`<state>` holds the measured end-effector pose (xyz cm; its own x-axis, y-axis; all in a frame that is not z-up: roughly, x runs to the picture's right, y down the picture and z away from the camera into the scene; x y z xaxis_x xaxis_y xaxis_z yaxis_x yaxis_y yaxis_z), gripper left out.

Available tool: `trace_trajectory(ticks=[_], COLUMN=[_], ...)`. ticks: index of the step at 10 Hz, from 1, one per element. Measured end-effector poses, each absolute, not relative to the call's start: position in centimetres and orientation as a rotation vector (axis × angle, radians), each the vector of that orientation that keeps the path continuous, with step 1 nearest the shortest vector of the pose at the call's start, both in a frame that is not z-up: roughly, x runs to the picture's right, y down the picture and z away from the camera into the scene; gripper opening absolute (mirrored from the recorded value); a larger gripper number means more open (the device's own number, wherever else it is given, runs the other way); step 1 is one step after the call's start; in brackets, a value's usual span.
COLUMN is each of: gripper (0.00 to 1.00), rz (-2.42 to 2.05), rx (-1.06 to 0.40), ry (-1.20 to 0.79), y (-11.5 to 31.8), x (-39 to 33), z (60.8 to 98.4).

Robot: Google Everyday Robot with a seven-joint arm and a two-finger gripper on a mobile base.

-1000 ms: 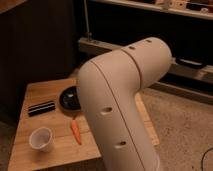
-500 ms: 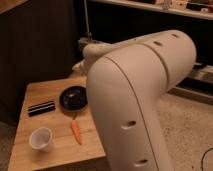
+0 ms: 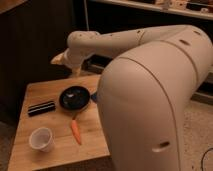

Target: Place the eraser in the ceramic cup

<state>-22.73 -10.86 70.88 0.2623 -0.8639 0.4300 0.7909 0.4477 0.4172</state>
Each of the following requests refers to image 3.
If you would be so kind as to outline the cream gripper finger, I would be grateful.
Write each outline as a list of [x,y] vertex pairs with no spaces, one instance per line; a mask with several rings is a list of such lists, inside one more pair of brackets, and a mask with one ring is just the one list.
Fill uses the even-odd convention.
[[52,60],[51,63],[55,64],[55,65],[62,65],[62,60],[63,60],[63,53],[60,53],[58,55],[56,55]]
[[72,70],[71,76],[72,76],[72,77],[79,77],[80,74],[81,74],[81,68],[78,67],[78,68],[74,68],[74,69]]

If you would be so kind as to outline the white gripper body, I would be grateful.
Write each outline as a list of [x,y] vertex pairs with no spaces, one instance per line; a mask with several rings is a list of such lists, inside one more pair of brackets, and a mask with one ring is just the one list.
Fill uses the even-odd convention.
[[70,69],[79,68],[88,56],[88,51],[82,48],[67,48],[62,57],[62,63]]

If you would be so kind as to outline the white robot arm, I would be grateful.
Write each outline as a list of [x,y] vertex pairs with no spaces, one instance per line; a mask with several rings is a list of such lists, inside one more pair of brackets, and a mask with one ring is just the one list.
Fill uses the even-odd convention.
[[207,33],[193,25],[74,31],[51,62],[79,74],[93,55],[111,59],[97,107],[116,171],[186,171],[183,113],[213,66]]

